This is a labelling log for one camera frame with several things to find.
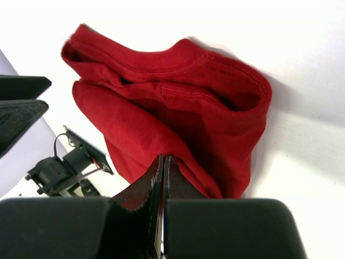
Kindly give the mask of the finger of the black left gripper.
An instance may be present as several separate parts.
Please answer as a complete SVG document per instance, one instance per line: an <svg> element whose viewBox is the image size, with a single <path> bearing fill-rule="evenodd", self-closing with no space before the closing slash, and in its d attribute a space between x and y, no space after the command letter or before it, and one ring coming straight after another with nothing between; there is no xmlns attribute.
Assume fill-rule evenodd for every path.
<svg viewBox="0 0 345 259"><path fill-rule="evenodd" d="M37 99L1 101L1 158L48 109Z"/></svg>
<svg viewBox="0 0 345 259"><path fill-rule="evenodd" d="M52 82L43 76L1 75L1 100L37 99Z"/></svg>

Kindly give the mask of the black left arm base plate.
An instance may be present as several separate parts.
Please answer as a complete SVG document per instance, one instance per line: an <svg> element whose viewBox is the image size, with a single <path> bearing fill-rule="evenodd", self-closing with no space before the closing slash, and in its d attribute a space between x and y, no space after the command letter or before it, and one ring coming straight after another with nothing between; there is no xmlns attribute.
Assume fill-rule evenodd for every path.
<svg viewBox="0 0 345 259"><path fill-rule="evenodd" d="M75 131L64 126L72 150L63 157L57 153L57 141L53 143L54 156L40 160L28 171L25 180L32 180L39 195L49 197L87 197L100 196L99 191L87 179L91 174L101 171L113 175L104 152L82 138Z"/></svg>

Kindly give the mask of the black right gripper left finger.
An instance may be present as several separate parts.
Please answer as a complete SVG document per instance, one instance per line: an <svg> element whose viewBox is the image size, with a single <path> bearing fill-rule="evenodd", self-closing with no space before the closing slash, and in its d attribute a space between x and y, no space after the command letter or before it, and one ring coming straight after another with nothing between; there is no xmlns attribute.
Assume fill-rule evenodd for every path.
<svg viewBox="0 0 345 259"><path fill-rule="evenodd" d="M112 198L1 202L1 258L160 258L164 158Z"/></svg>

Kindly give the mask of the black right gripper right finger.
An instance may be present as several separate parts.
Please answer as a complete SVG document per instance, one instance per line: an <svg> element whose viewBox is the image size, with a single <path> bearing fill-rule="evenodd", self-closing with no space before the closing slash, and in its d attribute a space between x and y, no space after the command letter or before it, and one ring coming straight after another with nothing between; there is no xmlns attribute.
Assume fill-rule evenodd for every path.
<svg viewBox="0 0 345 259"><path fill-rule="evenodd" d="M166 258L307 258L294 217L275 199L207 199L164 161Z"/></svg>

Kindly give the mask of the red t shirt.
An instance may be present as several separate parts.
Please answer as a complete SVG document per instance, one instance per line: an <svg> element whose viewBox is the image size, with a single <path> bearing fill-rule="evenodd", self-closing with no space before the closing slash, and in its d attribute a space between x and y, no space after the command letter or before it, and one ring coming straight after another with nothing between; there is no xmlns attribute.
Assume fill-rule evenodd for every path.
<svg viewBox="0 0 345 259"><path fill-rule="evenodd" d="M172 155L206 197L242 196L272 99L258 71L187 38L139 52L86 25L61 57L79 76L76 105L104 136L125 180L137 180L157 155Z"/></svg>

